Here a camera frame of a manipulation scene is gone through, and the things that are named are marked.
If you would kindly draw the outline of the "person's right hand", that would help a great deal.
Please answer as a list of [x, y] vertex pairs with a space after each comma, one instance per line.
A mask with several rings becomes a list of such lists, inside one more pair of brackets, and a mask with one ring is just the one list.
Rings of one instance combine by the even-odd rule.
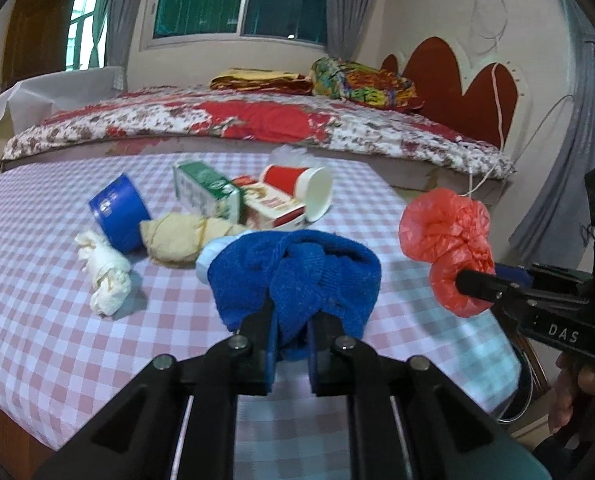
[[566, 353], [558, 356], [559, 375], [552, 385], [548, 427], [551, 434], [563, 428], [575, 413], [574, 402], [581, 393], [595, 398], [595, 366], [581, 365]]

